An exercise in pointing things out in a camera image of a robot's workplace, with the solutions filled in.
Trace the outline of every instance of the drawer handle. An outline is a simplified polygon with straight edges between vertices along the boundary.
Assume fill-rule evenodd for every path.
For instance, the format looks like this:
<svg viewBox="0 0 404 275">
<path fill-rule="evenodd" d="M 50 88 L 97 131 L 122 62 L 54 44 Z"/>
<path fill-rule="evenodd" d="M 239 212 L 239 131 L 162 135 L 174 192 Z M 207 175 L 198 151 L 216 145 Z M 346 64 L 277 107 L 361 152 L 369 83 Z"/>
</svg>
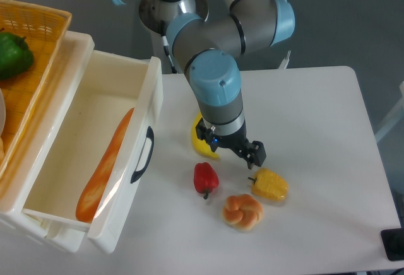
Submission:
<svg viewBox="0 0 404 275">
<path fill-rule="evenodd" d="M 147 128 L 147 133 L 146 133 L 146 139 L 150 139 L 151 140 L 151 146 L 150 146 L 150 151 L 149 151 L 149 155 L 147 156 L 147 160 L 146 160 L 146 164 L 143 167 L 143 169 L 139 170 L 139 171 L 134 171 L 131 177 L 131 184 L 133 184 L 135 181 L 139 180 L 139 178 L 143 175 L 143 173 L 146 171 L 149 162 L 152 158 L 152 154 L 153 154 L 153 148 L 154 148 L 154 132 L 152 127 L 148 127 Z"/>
</svg>

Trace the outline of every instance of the green bell pepper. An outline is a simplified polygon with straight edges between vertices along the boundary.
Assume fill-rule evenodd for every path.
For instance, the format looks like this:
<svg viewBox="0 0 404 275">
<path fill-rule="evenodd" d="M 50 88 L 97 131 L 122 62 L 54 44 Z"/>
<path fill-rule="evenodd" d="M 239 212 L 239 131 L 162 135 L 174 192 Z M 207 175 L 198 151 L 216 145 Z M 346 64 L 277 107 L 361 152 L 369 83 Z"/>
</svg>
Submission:
<svg viewBox="0 0 404 275">
<path fill-rule="evenodd" d="M 25 37 L 3 30 L 0 29 L 0 79 L 8 79 L 31 67 L 33 54 Z"/>
</svg>

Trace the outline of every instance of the yellow banana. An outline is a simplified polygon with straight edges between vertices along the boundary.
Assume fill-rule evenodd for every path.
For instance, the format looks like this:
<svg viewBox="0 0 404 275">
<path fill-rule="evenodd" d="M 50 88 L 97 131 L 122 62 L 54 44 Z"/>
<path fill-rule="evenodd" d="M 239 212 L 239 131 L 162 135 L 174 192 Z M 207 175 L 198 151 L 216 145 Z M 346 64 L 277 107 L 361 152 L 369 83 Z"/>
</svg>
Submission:
<svg viewBox="0 0 404 275">
<path fill-rule="evenodd" d="M 198 124 L 198 122 L 201 120 L 202 118 L 202 114 L 201 112 L 196 116 L 195 120 L 194 120 L 194 124 L 192 125 L 191 128 L 191 141 L 192 141 L 192 145 L 194 146 L 194 149 L 197 153 L 199 153 L 202 156 L 205 157 L 209 157 L 209 158 L 213 158 L 214 160 L 219 159 L 219 155 L 216 154 L 215 152 L 212 152 L 212 150 L 210 149 L 209 145 L 206 143 L 206 141 L 202 141 L 200 139 L 198 139 L 198 137 L 196 136 L 196 125 Z"/>
</svg>

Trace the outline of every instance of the toy food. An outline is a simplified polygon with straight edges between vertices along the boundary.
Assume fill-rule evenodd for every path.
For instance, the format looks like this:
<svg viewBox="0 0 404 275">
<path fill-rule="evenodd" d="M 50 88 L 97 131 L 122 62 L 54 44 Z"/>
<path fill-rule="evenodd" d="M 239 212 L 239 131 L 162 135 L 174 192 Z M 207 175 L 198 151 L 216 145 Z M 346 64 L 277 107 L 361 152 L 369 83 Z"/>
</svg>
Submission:
<svg viewBox="0 0 404 275">
<path fill-rule="evenodd" d="M 197 163 L 194 169 L 194 186 L 198 193 L 208 199 L 209 193 L 219 186 L 219 178 L 209 163 Z"/>
<path fill-rule="evenodd" d="M 79 221 L 91 223 L 94 218 L 118 156 L 119 148 L 124 139 L 133 110 L 134 108 L 129 110 L 119 123 L 98 167 L 81 193 L 76 208 L 76 217 Z"/>
<path fill-rule="evenodd" d="M 273 201 L 282 201 L 288 192 L 288 183 L 275 172 L 260 168 L 253 177 L 248 179 L 253 181 L 251 192 Z"/>
<path fill-rule="evenodd" d="M 192 129 L 191 129 L 191 141 L 192 141 L 192 145 L 195 149 L 195 151 L 197 153 L 199 153 L 202 156 L 205 157 L 209 157 L 209 158 L 213 158 L 214 160 L 219 159 L 219 155 L 215 152 L 212 152 L 212 150 L 210 149 L 209 145 L 206 143 L 206 141 L 202 141 L 200 139 L 198 139 L 198 137 L 196 136 L 196 125 L 198 124 L 198 122 L 201 120 L 202 118 L 202 114 L 201 112 L 196 116 L 194 123 L 192 125 Z"/>
<path fill-rule="evenodd" d="M 226 199 L 222 216 L 228 225 L 240 231 L 249 231 L 261 221 L 264 211 L 262 205 L 251 195 L 232 195 Z"/>
<path fill-rule="evenodd" d="M 0 29 L 0 79 L 8 79 L 26 71 L 33 64 L 33 54 L 19 37 Z"/>
<path fill-rule="evenodd" d="M 4 146 L 3 146 L 3 140 L 0 137 L 0 163 L 4 159 Z"/>
</svg>

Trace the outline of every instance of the red bell pepper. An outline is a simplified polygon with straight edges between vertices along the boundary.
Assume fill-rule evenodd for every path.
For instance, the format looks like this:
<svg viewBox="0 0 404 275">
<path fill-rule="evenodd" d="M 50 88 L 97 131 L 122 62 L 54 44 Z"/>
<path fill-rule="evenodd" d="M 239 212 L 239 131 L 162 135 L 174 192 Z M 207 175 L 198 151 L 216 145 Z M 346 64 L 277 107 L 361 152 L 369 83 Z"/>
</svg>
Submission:
<svg viewBox="0 0 404 275">
<path fill-rule="evenodd" d="M 219 186 L 219 178 L 209 163 L 197 163 L 194 169 L 194 186 L 207 199 L 209 193 Z"/>
</svg>

